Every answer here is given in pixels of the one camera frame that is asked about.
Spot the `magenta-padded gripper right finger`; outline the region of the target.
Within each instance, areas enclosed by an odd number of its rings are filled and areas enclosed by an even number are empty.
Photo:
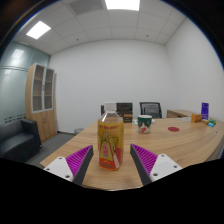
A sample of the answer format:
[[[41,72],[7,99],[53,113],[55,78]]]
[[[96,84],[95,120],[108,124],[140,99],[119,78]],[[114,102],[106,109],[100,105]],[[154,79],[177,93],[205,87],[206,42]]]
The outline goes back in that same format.
[[[130,154],[143,185],[147,185],[182,169],[181,166],[166,154],[157,155],[135,144],[130,145]]]

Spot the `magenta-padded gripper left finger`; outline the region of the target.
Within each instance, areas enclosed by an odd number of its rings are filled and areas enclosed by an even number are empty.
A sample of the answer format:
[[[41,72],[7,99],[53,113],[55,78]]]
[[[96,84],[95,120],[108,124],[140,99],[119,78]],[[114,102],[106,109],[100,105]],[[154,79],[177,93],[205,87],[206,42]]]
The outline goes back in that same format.
[[[93,146],[89,145],[67,157],[57,157],[44,170],[81,186],[92,157]]]

